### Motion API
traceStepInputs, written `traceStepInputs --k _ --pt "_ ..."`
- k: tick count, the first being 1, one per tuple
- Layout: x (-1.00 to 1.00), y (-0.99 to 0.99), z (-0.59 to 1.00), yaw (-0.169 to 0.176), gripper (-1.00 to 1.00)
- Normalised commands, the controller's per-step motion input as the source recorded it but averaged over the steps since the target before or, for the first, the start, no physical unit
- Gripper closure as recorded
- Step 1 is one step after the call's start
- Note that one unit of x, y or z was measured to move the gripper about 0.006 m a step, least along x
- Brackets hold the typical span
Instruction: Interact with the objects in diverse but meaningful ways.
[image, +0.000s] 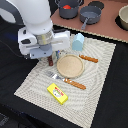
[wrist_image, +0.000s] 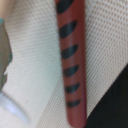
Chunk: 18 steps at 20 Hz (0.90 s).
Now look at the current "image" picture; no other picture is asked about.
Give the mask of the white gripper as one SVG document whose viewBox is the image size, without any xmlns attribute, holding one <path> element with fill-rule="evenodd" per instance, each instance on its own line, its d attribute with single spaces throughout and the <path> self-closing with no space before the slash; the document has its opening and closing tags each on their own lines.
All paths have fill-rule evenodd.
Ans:
<svg viewBox="0 0 128 128">
<path fill-rule="evenodd" d="M 46 34 L 33 35 L 25 27 L 18 31 L 19 49 L 22 55 L 30 59 L 49 57 L 54 51 L 70 47 L 68 30 L 52 30 Z"/>
</svg>

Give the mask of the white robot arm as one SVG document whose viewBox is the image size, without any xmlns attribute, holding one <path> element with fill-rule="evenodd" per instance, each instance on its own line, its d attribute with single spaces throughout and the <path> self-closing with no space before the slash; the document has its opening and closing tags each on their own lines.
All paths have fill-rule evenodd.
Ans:
<svg viewBox="0 0 128 128">
<path fill-rule="evenodd" d="M 70 32 L 54 32 L 50 15 L 48 0 L 0 0 L 0 16 L 23 25 L 18 30 L 18 44 L 26 58 L 49 57 L 54 51 L 70 47 Z"/>
</svg>

